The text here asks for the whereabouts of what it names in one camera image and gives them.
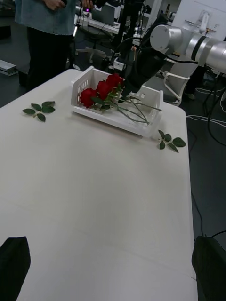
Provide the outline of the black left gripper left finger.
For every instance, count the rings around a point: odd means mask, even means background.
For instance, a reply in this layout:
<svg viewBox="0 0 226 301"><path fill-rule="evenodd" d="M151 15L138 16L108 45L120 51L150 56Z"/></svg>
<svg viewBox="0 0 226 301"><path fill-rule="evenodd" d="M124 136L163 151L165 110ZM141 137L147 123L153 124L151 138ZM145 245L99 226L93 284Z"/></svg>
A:
<svg viewBox="0 0 226 301"><path fill-rule="evenodd" d="M31 265L27 237L8 237L0 247L0 300L17 300Z"/></svg>

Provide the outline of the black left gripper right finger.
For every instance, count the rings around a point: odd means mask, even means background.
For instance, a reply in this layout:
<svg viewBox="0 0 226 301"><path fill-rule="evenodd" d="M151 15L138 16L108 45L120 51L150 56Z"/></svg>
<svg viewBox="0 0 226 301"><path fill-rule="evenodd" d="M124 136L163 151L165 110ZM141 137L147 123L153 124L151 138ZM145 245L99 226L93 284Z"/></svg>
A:
<svg viewBox="0 0 226 301"><path fill-rule="evenodd" d="M198 236L192 254L196 279L207 301L226 300L226 252L213 237Z"/></svg>

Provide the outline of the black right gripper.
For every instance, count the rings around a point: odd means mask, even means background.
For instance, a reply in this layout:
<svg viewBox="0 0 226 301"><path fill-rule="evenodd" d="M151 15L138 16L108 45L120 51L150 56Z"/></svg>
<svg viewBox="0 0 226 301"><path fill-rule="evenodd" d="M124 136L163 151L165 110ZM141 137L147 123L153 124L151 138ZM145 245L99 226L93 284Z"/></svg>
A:
<svg viewBox="0 0 226 301"><path fill-rule="evenodd" d="M138 92L142 85L146 83L150 78L155 76L156 73L157 71L150 71L147 73L147 75L144 75L132 68L132 70L124 80L124 89L121 93L121 99L128 99L131 92Z"/></svg>

